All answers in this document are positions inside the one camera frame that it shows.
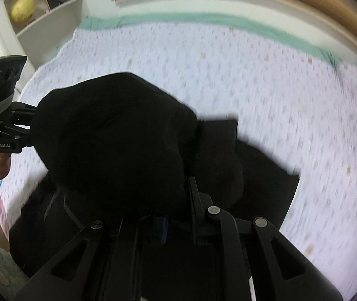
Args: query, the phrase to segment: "green bed sheet edge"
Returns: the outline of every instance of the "green bed sheet edge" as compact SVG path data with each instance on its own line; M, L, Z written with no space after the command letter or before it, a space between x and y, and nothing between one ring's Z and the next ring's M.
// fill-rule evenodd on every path
M150 22L197 22L242 29L300 50L312 57L329 63L334 68L341 62L341 58L332 51L315 46L283 30L243 17L226 14L157 13L121 16L109 19L88 17L81 22L78 28L83 30L104 30Z

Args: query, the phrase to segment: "yellow object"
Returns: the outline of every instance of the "yellow object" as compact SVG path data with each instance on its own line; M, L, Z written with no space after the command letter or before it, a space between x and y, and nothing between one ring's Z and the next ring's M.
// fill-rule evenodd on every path
M18 0L10 11L10 18L15 23L27 21L35 10L35 0Z

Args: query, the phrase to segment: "bedsheet pattern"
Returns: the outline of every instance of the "bedsheet pattern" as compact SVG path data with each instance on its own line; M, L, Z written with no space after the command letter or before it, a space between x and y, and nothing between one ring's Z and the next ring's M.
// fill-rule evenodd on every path
M76 30L39 68L20 101L37 105L54 88L119 71L145 78L200 117L237 114L240 139L289 173L299 172L280 231L345 300L356 293L357 67L340 66L337 75L303 52L224 26L172 22ZM7 232L45 174L33 148L13 155L0 186Z

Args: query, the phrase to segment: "yellow ball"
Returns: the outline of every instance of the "yellow ball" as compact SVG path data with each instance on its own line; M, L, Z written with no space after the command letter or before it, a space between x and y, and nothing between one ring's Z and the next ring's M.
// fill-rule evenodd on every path
M18 0L10 11L10 17L15 23L27 21L35 10L35 0Z

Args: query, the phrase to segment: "black garment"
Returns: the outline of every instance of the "black garment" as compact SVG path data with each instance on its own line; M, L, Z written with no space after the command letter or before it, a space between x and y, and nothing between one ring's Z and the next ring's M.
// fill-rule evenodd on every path
M49 175L11 228L14 260L32 276L91 221L119 221L139 207L185 219L187 176L236 217L279 228L298 178L236 140L236 128L234 119L198 121L133 74L52 91L31 126Z

